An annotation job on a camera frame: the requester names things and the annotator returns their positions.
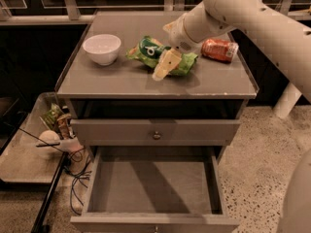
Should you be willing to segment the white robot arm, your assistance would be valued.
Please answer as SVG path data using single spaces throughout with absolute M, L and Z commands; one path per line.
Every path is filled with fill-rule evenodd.
M 311 28 L 262 3 L 261 0 L 202 0 L 191 11 L 163 29 L 170 50 L 155 67 L 153 79 L 162 80 L 181 62 L 183 52 L 233 28 L 246 36 L 283 75 L 311 100 Z M 311 233 L 311 151 L 299 160 L 289 182 L 277 233 Z

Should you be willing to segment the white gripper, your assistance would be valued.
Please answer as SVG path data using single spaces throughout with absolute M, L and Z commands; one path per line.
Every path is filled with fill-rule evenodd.
M 168 34 L 169 46 L 173 49 L 165 50 L 156 65 L 152 78 L 155 81 L 163 80 L 182 60 L 182 53 L 196 52 L 198 44 L 194 42 L 186 32 L 184 18 L 181 15 L 176 20 L 163 26 L 163 30 Z

